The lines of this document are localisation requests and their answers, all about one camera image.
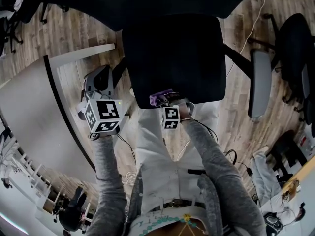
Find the yellow wooden table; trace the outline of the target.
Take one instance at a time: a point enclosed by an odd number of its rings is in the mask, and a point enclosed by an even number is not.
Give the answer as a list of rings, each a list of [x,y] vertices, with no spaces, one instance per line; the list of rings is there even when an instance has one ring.
[[[297,179],[303,181],[310,173],[315,171],[315,156],[312,157],[294,176],[292,176],[282,187],[281,193],[285,193]]]

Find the person's right hand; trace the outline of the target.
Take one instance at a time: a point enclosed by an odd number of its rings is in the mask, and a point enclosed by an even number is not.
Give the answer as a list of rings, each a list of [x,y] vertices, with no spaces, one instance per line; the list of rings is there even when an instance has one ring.
[[[168,102],[173,102],[182,99],[182,97],[178,94],[178,92],[171,92],[164,95],[165,99]]]

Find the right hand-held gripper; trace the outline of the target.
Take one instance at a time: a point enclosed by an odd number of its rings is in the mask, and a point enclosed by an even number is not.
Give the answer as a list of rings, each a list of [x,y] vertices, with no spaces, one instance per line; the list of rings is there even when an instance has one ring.
[[[187,99],[179,99],[162,104],[162,127],[166,130],[175,130],[180,123],[179,106],[186,105],[189,114],[193,114],[195,105]]]

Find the person's own body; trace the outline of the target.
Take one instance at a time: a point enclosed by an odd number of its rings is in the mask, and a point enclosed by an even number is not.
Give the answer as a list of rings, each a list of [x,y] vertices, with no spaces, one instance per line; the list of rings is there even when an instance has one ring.
[[[195,117],[181,105],[180,123],[192,119],[209,132],[217,125],[218,105],[196,105]],[[135,156],[136,180],[126,207],[98,203],[86,236],[224,236],[225,228],[231,236],[266,236],[263,216],[245,188],[222,189],[207,174],[187,173],[188,169],[205,170],[191,139],[182,157],[172,160],[163,141],[159,109],[141,114]],[[173,199],[201,202],[205,209],[186,206],[152,211]]]

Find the person's right forearm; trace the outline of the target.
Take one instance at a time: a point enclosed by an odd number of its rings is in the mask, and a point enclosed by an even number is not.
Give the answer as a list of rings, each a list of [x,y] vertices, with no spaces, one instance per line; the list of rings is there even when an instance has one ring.
[[[221,186],[222,189],[243,189],[237,169],[224,156],[207,129],[192,119],[184,119],[181,123],[201,156],[206,174],[215,186]]]

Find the purple wiping cloth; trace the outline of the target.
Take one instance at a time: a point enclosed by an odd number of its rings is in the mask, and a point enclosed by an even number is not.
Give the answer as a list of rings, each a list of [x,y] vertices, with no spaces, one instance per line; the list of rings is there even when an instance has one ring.
[[[159,107],[168,102],[167,95],[173,93],[173,89],[167,89],[149,96],[150,105]]]

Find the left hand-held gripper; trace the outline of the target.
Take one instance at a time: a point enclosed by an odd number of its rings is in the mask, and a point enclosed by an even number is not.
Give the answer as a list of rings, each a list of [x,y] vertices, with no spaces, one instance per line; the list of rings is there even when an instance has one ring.
[[[114,96],[110,66],[101,66],[84,78],[83,98],[78,105],[78,117],[86,121],[91,133],[111,133],[123,120],[122,100]]]

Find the white metal rack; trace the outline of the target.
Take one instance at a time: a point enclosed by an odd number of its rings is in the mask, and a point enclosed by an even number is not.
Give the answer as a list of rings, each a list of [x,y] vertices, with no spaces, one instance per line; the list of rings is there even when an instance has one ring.
[[[30,205],[36,217],[56,219],[56,198],[50,198],[52,185],[39,173],[31,158],[22,152],[9,127],[0,122],[0,203],[21,210]]]

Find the black mesh office chair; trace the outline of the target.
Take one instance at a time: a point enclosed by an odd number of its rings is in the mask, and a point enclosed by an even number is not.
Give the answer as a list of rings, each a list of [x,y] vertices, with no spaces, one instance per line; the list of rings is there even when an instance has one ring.
[[[18,39],[15,30],[20,23],[19,19],[16,19],[16,16],[13,16],[13,19],[8,19],[7,17],[0,18],[0,56],[3,53],[4,46],[7,42],[10,42],[10,51],[11,53],[16,53],[16,50],[13,49],[13,40],[18,44],[23,44],[23,39]]]
[[[40,4],[43,4],[40,22],[44,25],[47,23],[47,18],[44,18],[45,11],[48,6],[47,2],[40,2],[39,0],[22,0],[21,7],[15,12],[14,19],[17,22],[27,24],[30,22]]]
[[[303,108],[301,111],[304,114],[304,118],[300,118],[300,121],[304,121],[307,125],[311,125],[315,121],[315,103],[311,102],[310,93],[310,79],[308,76],[308,68],[305,64],[302,69],[302,91],[303,91]]]
[[[251,60],[228,48],[219,19],[243,0],[24,0],[64,5],[120,31],[124,61],[137,104],[155,108],[154,94],[171,89],[194,104],[222,100],[225,57],[251,80],[248,114],[267,108],[271,73],[267,54],[252,50]]]
[[[275,51],[271,69],[278,63],[282,79],[288,81],[297,98],[308,99],[315,104],[315,36],[301,13],[290,16],[278,28],[272,14],[264,14],[264,19],[272,21],[275,44],[248,38],[247,42],[258,43]]]

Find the person's left forearm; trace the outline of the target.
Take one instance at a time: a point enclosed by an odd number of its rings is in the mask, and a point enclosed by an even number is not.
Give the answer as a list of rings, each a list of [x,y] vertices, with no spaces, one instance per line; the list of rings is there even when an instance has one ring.
[[[113,137],[100,136],[92,141],[96,182],[99,189],[99,204],[109,207],[126,207],[126,194],[122,184],[122,176],[118,171],[114,154]]]

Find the dark wooden table white legs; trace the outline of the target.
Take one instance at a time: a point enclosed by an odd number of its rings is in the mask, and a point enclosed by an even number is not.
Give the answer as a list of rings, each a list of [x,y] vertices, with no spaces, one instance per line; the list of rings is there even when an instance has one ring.
[[[104,44],[52,58],[44,55],[0,88],[0,113],[30,159],[95,183],[95,166],[68,108],[57,69],[114,49],[114,44]]]

